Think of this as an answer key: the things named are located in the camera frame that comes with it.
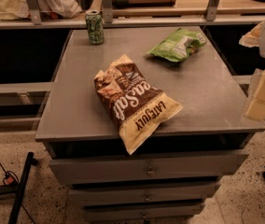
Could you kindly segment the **grey metal bracket middle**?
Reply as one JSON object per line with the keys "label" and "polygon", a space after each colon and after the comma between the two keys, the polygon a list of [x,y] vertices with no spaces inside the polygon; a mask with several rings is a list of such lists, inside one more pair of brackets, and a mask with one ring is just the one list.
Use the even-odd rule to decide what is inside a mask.
{"label": "grey metal bracket middle", "polygon": [[102,0],[102,14],[105,23],[113,22],[113,0]]}

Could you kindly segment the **grey metal bracket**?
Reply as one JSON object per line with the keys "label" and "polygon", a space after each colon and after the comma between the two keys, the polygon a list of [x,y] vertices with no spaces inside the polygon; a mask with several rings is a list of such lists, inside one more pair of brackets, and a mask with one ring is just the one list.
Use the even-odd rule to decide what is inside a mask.
{"label": "grey metal bracket", "polygon": [[204,18],[207,21],[214,21],[216,19],[217,7],[220,0],[209,0],[205,13]]}
{"label": "grey metal bracket", "polygon": [[102,14],[105,23],[113,22],[113,0],[102,0]]}
{"label": "grey metal bracket", "polygon": [[30,18],[34,25],[40,25],[42,23],[40,9],[37,0],[26,0],[29,8]]}

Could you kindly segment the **grey drawer cabinet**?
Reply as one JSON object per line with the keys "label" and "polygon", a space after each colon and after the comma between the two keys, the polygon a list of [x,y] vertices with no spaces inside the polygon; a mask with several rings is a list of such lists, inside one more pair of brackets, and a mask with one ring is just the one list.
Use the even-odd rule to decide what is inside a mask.
{"label": "grey drawer cabinet", "polygon": [[179,65],[151,57],[169,33],[70,35],[35,138],[89,222],[200,213],[265,128],[212,45]]}

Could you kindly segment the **grey metal bracket left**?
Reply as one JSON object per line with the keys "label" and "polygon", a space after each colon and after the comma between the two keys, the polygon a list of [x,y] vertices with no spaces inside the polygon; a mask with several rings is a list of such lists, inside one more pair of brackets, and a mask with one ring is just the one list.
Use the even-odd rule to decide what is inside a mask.
{"label": "grey metal bracket left", "polygon": [[40,9],[37,0],[26,0],[29,8],[30,18],[34,25],[40,25],[42,23]]}

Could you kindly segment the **brown sea salt chip bag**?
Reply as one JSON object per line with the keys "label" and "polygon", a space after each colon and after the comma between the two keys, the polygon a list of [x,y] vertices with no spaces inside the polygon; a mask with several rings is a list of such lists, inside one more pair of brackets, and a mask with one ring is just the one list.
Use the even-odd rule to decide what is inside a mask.
{"label": "brown sea salt chip bag", "polygon": [[132,155],[158,126],[183,106],[151,86],[125,54],[94,78],[97,95]]}

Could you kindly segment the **green soda can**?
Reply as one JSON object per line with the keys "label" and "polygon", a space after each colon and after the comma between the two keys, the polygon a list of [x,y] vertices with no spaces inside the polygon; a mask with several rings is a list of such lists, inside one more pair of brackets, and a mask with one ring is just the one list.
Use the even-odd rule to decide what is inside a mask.
{"label": "green soda can", "polygon": [[88,10],[85,16],[89,40],[93,45],[104,42],[104,28],[101,13],[98,10]]}

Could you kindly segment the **grey metal bracket right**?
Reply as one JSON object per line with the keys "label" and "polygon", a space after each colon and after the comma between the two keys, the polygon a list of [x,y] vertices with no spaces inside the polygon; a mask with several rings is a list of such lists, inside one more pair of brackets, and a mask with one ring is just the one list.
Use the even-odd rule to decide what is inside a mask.
{"label": "grey metal bracket right", "polygon": [[209,0],[205,13],[204,18],[207,21],[214,21],[216,19],[217,7],[220,0]]}

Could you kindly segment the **black stand leg left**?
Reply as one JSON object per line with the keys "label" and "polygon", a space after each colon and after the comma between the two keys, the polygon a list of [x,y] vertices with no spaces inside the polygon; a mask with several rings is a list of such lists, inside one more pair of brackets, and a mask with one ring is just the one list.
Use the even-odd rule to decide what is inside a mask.
{"label": "black stand leg left", "polygon": [[29,152],[22,170],[21,179],[15,178],[10,171],[6,171],[6,177],[3,180],[3,184],[0,185],[0,196],[8,194],[13,194],[14,196],[14,203],[8,224],[17,224],[21,208],[25,210],[25,207],[22,205],[22,200],[26,184],[30,174],[31,166],[36,166],[37,164],[38,161],[34,157],[34,153]]}

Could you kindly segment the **green chip bag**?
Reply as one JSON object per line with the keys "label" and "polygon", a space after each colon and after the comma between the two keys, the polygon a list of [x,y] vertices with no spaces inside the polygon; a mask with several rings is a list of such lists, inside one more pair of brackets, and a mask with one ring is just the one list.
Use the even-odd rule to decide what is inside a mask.
{"label": "green chip bag", "polygon": [[178,28],[148,53],[173,63],[180,63],[187,60],[206,42],[206,38],[200,32]]}

